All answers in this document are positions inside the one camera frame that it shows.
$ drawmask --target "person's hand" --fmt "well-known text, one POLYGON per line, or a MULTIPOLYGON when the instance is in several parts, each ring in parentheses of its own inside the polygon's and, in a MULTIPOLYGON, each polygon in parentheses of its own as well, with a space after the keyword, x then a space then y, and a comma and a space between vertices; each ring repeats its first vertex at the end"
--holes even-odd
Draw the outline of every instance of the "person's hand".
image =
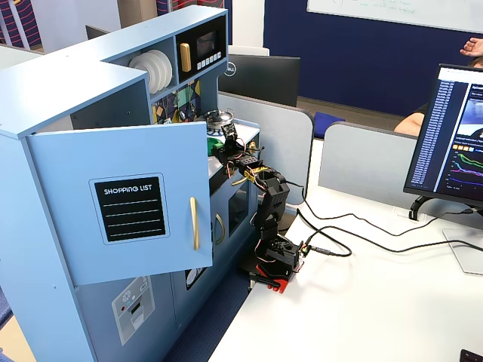
POLYGON ((460 53, 468 57, 483 56, 483 39, 471 38, 460 50, 460 53))

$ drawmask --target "gray desk divider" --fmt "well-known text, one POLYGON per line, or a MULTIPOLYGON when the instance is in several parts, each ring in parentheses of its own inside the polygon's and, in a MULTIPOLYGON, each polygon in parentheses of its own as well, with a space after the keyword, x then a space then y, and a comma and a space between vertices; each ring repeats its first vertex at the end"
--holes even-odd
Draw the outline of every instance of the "gray desk divider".
MULTIPOLYGON (((314 119, 307 111, 224 92, 219 93, 218 103, 220 109, 231 109, 235 118, 259 124, 265 164, 307 190, 314 136, 314 119)), ((287 203, 302 204, 300 189, 290 188, 287 203)))
MULTIPOLYGON (((416 140, 392 131, 337 122, 325 134, 318 185, 409 210, 417 195, 405 194, 402 189, 416 140)), ((420 212, 439 216, 466 208, 455 202, 431 200, 420 212)), ((477 214, 448 215, 444 219, 483 227, 483 219, 477 214)))

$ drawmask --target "stack of plates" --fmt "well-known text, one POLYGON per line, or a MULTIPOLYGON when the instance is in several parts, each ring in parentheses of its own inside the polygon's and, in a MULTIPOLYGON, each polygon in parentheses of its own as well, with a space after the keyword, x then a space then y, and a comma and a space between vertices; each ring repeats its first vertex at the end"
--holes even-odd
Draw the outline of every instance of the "stack of plates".
POLYGON ((167 87, 173 78, 173 67, 166 54, 152 50, 142 53, 129 63, 130 68, 148 72, 149 92, 154 94, 167 87))

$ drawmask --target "gold microwave handle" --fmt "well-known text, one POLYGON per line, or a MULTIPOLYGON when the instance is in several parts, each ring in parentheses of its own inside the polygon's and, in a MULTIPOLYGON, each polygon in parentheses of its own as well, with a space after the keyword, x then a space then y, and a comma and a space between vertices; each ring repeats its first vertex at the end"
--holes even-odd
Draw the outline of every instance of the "gold microwave handle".
POLYGON ((189 199, 189 206, 191 207, 191 221, 193 224, 193 242, 195 250, 199 249, 199 230, 198 230, 198 211, 196 210, 196 199, 189 199))
POLYGON ((183 72, 189 72, 191 70, 191 52, 189 51, 188 43, 180 44, 181 54, 181 70, 183 72))

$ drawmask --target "black chalkboard label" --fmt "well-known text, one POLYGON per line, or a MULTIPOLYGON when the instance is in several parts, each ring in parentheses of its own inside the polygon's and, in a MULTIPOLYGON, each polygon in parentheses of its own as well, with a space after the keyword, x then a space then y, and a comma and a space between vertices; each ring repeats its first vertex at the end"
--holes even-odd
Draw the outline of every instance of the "black chalkboard label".
POLYGON ((94 185, 108 242, 166 234, 158 177, 94 185))

